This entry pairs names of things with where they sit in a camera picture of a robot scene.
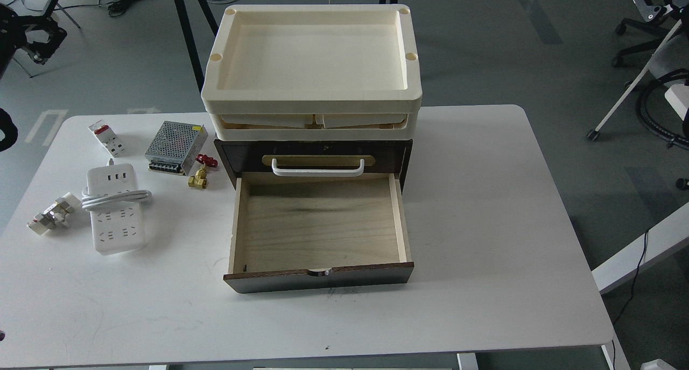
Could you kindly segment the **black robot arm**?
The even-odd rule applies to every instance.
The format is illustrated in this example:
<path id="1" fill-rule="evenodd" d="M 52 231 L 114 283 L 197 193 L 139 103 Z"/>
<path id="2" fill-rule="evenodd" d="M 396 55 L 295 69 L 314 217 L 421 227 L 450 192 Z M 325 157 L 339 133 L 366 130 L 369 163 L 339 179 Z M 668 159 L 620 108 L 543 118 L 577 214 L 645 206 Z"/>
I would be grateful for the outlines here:
<path id="1" fill-rule="evenodd" d="M 49 0 L 39 15 L 18 15 L 8 5 L 1 5 L 1 76 L 17 50 L 23 50 L 36 64 L 45 64 L 66 39 L 67 32 L 52 17 L 58 0 Z M 30 41 L 27 33 L 38 31 L 46 41 Z"/>

